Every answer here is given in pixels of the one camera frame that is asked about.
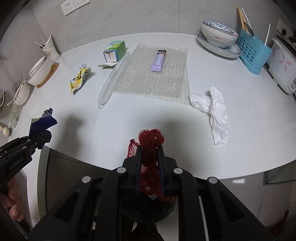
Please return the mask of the person left hand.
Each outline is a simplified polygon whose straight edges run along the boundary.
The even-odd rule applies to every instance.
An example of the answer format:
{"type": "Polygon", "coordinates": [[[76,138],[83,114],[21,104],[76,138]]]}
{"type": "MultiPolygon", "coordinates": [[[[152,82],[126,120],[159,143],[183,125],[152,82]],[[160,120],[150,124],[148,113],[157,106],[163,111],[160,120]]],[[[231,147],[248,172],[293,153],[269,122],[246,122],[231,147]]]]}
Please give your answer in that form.
{"type": "Polygon", "coordinates": [[[1,203],[3,207],[10,208],[10,216],[19,222],[25,219],[25,208],[23,200],[19,194],[19,186],[16,177],[8,182],[8,193],[1,193],[1,203]]]}

